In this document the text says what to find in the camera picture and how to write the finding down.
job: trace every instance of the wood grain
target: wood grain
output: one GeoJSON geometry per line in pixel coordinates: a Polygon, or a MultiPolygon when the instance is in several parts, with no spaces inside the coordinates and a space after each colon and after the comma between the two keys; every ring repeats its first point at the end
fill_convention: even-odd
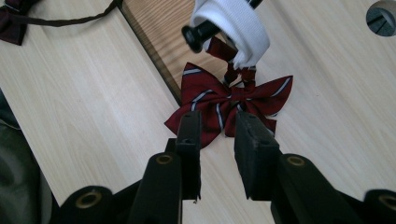
{"type": "MultiPolygon", "coordinates": [[[[109,2],[40,1],[31,15],[78,18],[109,2]]],[[[278,0],[257,8],[271,39],[258,83],[294,75],[277,116],[281,150],[307,157],[360,200],[367,189],[396,191],[396,39],[366,26],[373,2],[278,0]]],[[[187,61],[224,72],[225,64],[192,54],[181,39],[192,1],[125,4],[157,54],[151,59],[176,85],[187,61]]],[[[22,47],[1,42],[0,49],[0,87],[59,203],[87,185],[116,192],[134,183],[174,137],[163,122],[177,102],[119,11],[85,25],[29,26],[22,47]]],[[[183,203],[184,223],[274,223],[269,203],[245,198],[232,138],[221,134],[203,149],[201,165],[203,199],[183,203]]]]}

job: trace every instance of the light wood surface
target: light wood surface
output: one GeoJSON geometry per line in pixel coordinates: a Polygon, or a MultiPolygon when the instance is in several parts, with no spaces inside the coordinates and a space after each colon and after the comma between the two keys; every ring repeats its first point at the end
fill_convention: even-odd
{"type": "MultiPolygon", "coordinates": [[[[41,1],[31,15],[76,18],[109,2],[41,1]]],[[[175,13],[191,6],[174,2],[175,13]]],[[[359,200],[367,189],[396,191],[396,38],[367,28],[373,2],[278,0],[257,9],[271,39],[258,83],[294,75],[277,116],[281,150],[307,157],[335,188],[359,200]]],[[[148,15],[178,18],[171,12],[148,15]]],[[[155,21],[153,35],[167,25],[155,21]]],[[[160,43],[166,41],[177,44],[155,50],[169,52],[162,61],[174,63],[177,85],[177,67],[186,61],[217,74],[223,69],[203,65],[208,55],[187,56],[177,37],[160,43]]],[[[0,49],[0,87],[59,203],[87,185],[117,191],[134,183],[149,156],[174,137],[163,122],[176,101],[119,11],[85,25],[29,26],[22,47],[1,42],[0,49]]],[[[274,222],[269,203],[246,200],[232,138],[221,135],[203,149],[201,166],[203,199],[183,203],[184,223],[274,222]]]]}

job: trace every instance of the black strap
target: black strap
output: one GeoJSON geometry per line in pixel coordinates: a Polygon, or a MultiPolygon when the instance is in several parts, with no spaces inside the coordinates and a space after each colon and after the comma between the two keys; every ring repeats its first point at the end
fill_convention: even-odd
{"type": "Polygon", "coordinates": [[[43,19],[31,18],[23,15],[17,15],[8,13],[8,18],[10,21],[17,23],[17,24],[32,24],[32,25],[43,25],[43,26],[54,26],[54,27],[61,27],[67,25],[75,25],[75,24],[82,24],[88,21],[94,21],[99,18],[106,16],[110,11],[112,11],[115,7],[121,7],[123,0],[113,0],[110,5],[106,8],[103,13],[97,14],[96,16],[84,17],[80,19],[73,19],[73,20],[54,20],[54,21],[47,21],[43,19]]]}

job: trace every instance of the wooden table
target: wooden table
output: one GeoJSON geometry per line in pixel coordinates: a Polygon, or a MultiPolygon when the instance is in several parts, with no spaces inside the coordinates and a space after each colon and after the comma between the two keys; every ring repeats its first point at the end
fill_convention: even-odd
{"type": "MultiPolygon", "coordinates": [[[[78,18],[109,2],[41,1],[30,15],[78,18]]],[[[257,8],[271,39],[258,83],[294,75],[277,116],[281,150],[307,157],[360,200],[367,189],[396,191],[396,39],[367,28],[373,2],[278,0],[257,8]]],[[[58,203],[87,185],[127,187],[174,137],[163,122],[177,103],[118,10],[84,25],[31,25],[22,47],[1,42],[0,49],[0,87],[58,203]]],[[[179,85],[180,74],[171,75],[179,85]]],[[[184,223],[274,222],[269,203],[246,200],[232,138],[221,134],[203,149],[201,166],[203,199],[183,203],[184,223]]]]}

